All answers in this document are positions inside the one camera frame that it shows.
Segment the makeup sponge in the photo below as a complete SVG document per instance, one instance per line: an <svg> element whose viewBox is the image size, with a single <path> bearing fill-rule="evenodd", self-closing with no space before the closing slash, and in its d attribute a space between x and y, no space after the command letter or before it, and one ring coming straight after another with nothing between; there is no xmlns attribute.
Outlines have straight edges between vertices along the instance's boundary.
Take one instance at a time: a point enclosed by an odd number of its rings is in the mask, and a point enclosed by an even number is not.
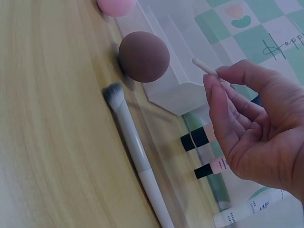
<svg viewBox="0 0 304 228"><path fill-rule="evenodd" d="M170 64L167 46L148 32L133 32L126 36L119 47L118 57L123 71L142 83L159 79Z"/></svg>
<svg viewBox="0 0 304 228"><path fill-rule="evenodd" d="M111 17L127 15L136 5L137 0L97 0L99 9Z"/></svg>

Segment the white makeup brush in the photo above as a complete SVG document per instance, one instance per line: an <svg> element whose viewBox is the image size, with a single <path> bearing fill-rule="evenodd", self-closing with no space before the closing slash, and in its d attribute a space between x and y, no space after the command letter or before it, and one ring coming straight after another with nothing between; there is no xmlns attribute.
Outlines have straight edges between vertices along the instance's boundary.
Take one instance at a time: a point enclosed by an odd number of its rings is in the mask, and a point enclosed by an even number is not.
<svg viewBox="0 0 304 228"><path fill-rule="evenodd" d="M122 85L120 83L110 85L103 90L103 95L117 116L139 178L161 226L163 228L174 228L124 98Z"/></svg>

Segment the brown makeup sponge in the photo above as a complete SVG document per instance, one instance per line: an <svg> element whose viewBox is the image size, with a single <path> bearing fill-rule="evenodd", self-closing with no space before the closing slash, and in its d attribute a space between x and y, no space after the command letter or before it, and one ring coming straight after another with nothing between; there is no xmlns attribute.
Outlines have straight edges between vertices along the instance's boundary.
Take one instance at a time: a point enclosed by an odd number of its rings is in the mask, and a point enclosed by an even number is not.
<svg viewBox="0 0 304 228"><path fill-rule="evenodd" d="M126 36L119 47L118 57L123 71L142 83L159 79L170 63L167 46L148 32L133 32Z"/></svg>

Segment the gray brush bristles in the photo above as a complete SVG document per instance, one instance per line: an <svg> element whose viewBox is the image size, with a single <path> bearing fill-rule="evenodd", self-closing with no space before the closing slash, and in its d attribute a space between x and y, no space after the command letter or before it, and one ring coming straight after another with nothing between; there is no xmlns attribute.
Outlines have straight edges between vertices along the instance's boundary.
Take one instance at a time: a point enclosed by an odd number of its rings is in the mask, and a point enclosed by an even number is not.
<svg viewBox="0 0 304 228"><path fill-rule="evenodd" d="M109 87L103 89L103 95L105 101L116 113L124 102L123 86L120 83L111 84Z"/></svg>

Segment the wooden table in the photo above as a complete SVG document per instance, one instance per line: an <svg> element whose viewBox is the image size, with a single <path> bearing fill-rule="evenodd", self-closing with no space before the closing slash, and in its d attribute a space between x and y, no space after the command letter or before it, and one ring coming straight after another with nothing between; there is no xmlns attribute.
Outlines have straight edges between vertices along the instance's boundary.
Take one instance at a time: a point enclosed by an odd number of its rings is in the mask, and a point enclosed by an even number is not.
<svg viewBox="0 0 304 228"><path fill-rule="evenodd" d="M120 40L94 0L0 0L2 228L159 226L100 92L120 81ZM125 93L175 227L213 227L183 120Z"/></svg>

